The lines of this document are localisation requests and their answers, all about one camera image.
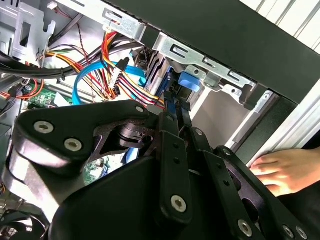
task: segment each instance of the green circuit board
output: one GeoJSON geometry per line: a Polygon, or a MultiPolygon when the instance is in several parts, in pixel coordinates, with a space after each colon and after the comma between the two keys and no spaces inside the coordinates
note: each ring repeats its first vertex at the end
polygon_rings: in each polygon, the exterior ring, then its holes
{"type": "MultiPolygon", "coordinates": [[[[34,104],[40,108],[54,108],[54,100],[56,98],[56,93],[48,89],[43,89],[38,96],[35,96],[28,100],[29,104],[34,104]]],[[[69,97],[63,96],[63,98],[72,105],[72,99],[69,97]]]]}

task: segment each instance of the black panel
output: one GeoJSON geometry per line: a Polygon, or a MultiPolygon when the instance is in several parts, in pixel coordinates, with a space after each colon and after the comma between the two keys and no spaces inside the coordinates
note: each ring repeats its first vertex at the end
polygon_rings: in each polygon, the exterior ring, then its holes
{"type": "Polygon", "coordinates": [[[239,0],[109,0],[295,103],[320,78],[320,56],[239,0]]]}
{"type": "Polygon", "coordinates": [[[280,97],[253,129],[236,155],[247,164],[296,108],[296,104],[280,97]]]}

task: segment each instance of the cable connector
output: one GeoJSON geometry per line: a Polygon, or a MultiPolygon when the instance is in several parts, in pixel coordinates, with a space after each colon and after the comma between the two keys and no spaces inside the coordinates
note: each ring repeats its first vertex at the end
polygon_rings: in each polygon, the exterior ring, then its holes
{"type": "Polygon", "coordinates": [[[111,80],[109,82],[109,87],[114,88],[121,73],[124,72],[129,64],[130,59],[126,57],[125,59],[121,59],[114,67],[113,73],[111,76],[111,80]]]}
{"type": "Polygon", "coordinates": [[[55,1],[52,1],[46,7],[50,10],[53,10],[58,7],[58,3],[56,3],[55,1]]]}

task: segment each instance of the black metal bar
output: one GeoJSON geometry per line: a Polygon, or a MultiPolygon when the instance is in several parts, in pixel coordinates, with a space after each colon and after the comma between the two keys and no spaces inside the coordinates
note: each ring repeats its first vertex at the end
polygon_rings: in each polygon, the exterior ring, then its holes
{"type": "Polygon", "coordinates": [[[204,162],[202,173],[208,174],[210,181],[215,186],[231,235],[235,239],[240,236],[241,239],[251,239],[254,236],[255,240],[264,240],[265,238],[261,232],[250,220],[224,160],[212,154],[207,137],[200,129],[193,127],[190,129],[190,133],[195,150],[198,152],[198,161],[204,162]],[[247,235],[239,228],[239,223],[243,223],[243,221],[247,224],[247,228],[251,229],[247,232],[247,235]]]}

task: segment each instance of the white connector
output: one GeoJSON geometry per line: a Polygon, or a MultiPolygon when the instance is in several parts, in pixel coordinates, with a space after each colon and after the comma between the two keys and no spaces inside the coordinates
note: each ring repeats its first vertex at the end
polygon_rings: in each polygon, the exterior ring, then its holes
{"type": "Polygon", "coordinates": [[[58,3],[56,3],[55,1],[50,2],[47,6],[48,9],[53,10],[56,7],[58,7],[58,3]]]}
{"type": "Polygon", "coordinates": [[[117,82],[117,80],[118,80],[121,72],[122,72],[122,71],[121,71],[119,68],[117,68],[117,67],[115,67],[115,68],[113,69],[113,73],[112,73],[112,76],[111,76],[111,80],[110,80],[110,82],[109,82],[109,87],[110,87],[111,89],[113,89],[113,88],[115,87],[116,82],[117,82]]]}

